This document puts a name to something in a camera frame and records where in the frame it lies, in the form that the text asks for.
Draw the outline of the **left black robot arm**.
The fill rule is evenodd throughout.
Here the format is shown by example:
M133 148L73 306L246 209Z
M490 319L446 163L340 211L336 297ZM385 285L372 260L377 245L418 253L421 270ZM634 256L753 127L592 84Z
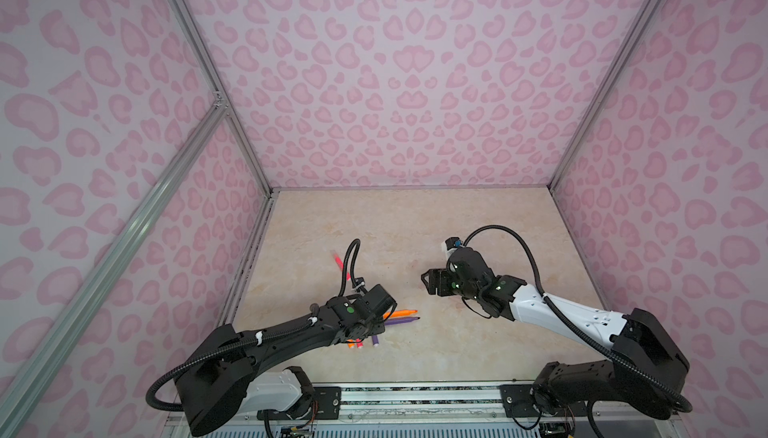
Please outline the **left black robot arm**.
M314 349L383 333L395 306L376 285L314 304L308 314L278 325L241 332L230 324L216 328L173 376L191 434L204 436L233 418L248 386L271 368Z

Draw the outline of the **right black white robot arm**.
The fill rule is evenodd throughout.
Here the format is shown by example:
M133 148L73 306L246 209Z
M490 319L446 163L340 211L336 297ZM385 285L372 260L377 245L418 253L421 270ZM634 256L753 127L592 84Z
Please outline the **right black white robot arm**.
M470 247L451 249L445 266L427 270L421 281L431 295L476 302L486 318L538 326L601 355L542 369L531 395L546 413L600 401L626 403L656 420L693 410L683 395L690 363L649 311L607 311L543 293L522 278L496 274Z

